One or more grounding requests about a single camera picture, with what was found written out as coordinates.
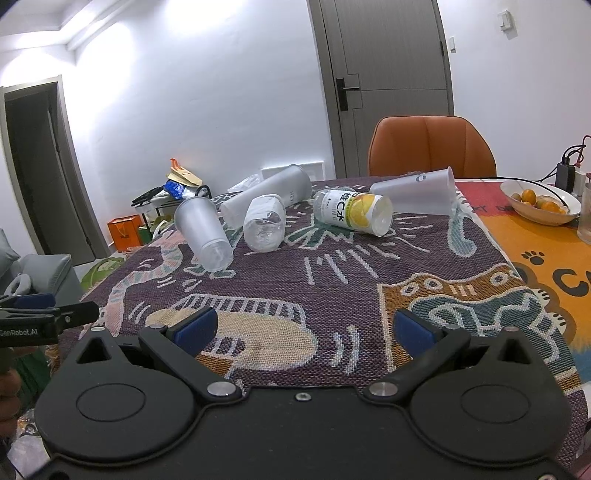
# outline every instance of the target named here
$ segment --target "metal screw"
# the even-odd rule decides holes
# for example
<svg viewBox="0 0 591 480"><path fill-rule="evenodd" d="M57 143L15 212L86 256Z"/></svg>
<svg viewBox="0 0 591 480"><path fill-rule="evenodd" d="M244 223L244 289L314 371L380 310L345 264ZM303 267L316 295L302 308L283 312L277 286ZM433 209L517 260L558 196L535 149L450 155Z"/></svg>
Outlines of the metal screw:
<svg viewBox="0 0 591 480"><path fill-rule="evenodd" d="M297 401L310 401L312 400L312 395L306 392L300 392L295 394L295 399Z"/></svg>
<svg viewBox="0 0 591 480"><path fill-rule="evenodd" d="M236 391L236 385L230 382L214 382L207 386L207 392L214 397L229 397Z"/></svg>
<svg viewBox="0 0 591 480"><path fill-rule="evenodd" d="M369 392L376 397L392 397L398 393L398 387L390 382L376 382L369 386Z"/></svg>

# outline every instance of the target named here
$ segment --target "plastic bag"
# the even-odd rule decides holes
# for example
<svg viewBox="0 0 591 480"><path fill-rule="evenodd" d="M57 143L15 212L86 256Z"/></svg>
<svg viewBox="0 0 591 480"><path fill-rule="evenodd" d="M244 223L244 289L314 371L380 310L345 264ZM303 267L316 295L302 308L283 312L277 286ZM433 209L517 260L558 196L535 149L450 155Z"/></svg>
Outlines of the plastic bag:
<svg viewBox="0 0 591 480"><path fill-rule="evenodd" d="M12 443L7 457L25 478L37 472L50 460L37 431L35 411L32 408L18 419L17 439Z"/></svg>
<svg viewBox="0 0 591 480"><path fill-rule="evenodd" d="M258 183L262 182L262 178L258 173L245 178L244 180L236 183L233 187L228 188L228 193L244 192L250 187L254 187Z"/></svg>

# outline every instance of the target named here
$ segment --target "leather chair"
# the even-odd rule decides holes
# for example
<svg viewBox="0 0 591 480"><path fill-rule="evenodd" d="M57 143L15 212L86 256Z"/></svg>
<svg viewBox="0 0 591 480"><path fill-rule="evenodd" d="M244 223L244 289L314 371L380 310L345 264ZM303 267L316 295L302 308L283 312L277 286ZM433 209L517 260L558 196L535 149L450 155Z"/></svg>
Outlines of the leather chair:
<svg viewBox="0 0 591 480"><path fill-rule="evenodd" d="M496 175L491 149L469 121L457 116L391 116L376 126L369 147L369 175L448 167L457 179Z"/></svg>

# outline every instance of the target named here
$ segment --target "door handle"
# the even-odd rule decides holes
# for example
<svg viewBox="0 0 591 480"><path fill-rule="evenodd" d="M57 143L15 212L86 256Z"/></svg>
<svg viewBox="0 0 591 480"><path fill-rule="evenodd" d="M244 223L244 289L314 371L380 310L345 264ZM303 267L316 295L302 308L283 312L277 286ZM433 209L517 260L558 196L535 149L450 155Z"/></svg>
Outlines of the door handle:
<svg viewBox="0 0 591 480"><path fill-rule="evenodd" d="M345 79L335 79L336 81L336 94L339 98L339 108L341 112L347 112L349 110L349 102L347 101L347 92L357 92L360 90L359 87L346 87Z"/></svg>

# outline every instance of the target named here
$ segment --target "blue gripper pad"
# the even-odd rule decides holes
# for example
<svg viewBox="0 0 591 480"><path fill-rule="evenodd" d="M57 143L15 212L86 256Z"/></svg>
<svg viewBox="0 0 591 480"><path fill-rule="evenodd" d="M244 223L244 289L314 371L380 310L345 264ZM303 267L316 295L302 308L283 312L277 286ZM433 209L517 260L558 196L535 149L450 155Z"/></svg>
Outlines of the blue gripper pad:
<svg viewBox="0 0 591 480"><path fill-rule="evenodd" d="M394 338L416 358L443 338L443 331L409 310L399 309L394 314Z"/></svg>
<svg viewBox="0 0 591 480"><path fill-rule="evenodd" d="M217 333L217 313L211 307L198 310L166 330L166 337L191 356L197 356Z"/></svg>
<svg viewBox="0 0 591 480"><path fill-rule="evenodd" d="M51 293L35 293L17 297L12 308L40 310L55 306L56 298Z"/></svg>

